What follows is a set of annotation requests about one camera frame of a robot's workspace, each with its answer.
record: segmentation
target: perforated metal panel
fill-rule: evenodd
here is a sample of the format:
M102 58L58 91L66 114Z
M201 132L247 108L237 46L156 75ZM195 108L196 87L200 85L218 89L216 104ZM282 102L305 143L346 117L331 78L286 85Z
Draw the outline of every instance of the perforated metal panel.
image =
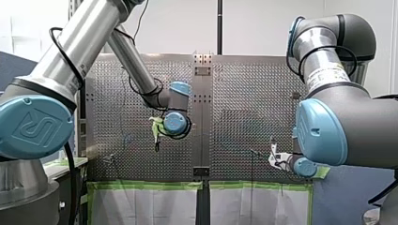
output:
M285 180L291 174L269 166L269 139L292 151L292 128L304 84L283 57L214 56L211 179ZM253 156L261 152L264 158Z
M293 92L304 96L304 85L288 71L283 57L210 59L205 68L212 71L201 75L200 68L195 70L198 59L192 55L144 55L150 72L166 88L172 81L193 88L191 134L182 141L162 139L159 153L148 121L152 111L130 90L127 73L110 54L97 60L86 81L87 152L98 154L91 161L90 180L192 180L192 166L208 164L211 180L294 177L268 166L268 141L274 136L279 151L292 151L299 101L291 97ZM251 150L264 153L265 158Z
M164 88L173 81L191 83L191 55L144 59ZM127 72L113 55L99 57L86 86L87 145L98 154L90 167L91 180L191 180L191 137L162 138L161 150L155 152L152 110L130 90Z

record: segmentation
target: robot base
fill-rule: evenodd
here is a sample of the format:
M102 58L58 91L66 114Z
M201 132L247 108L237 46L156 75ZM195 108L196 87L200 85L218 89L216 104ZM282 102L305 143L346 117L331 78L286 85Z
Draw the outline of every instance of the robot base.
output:
M47 191L30 200L0 205L2 225L56 225L59 220L59 185L52 182Z

